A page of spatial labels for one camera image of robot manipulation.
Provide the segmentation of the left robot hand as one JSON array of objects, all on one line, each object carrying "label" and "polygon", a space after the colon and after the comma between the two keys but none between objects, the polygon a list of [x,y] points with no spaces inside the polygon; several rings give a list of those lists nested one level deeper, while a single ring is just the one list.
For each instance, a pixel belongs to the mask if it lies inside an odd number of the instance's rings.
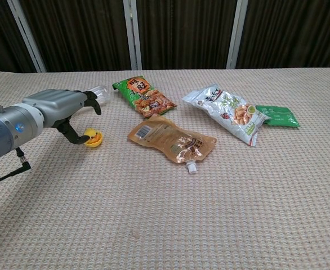
[{"label": "left robot hand", "polygon": [[79,136],[70,125],[70,119],[83,107],[92,107],[97,115],[101,115],[97,99],[98,96],[92,91],[46,89],[24,98],[23,103],[36,107],[43,114],[45,128],[55,128],[70,143],[80,145],[91,137]]}]

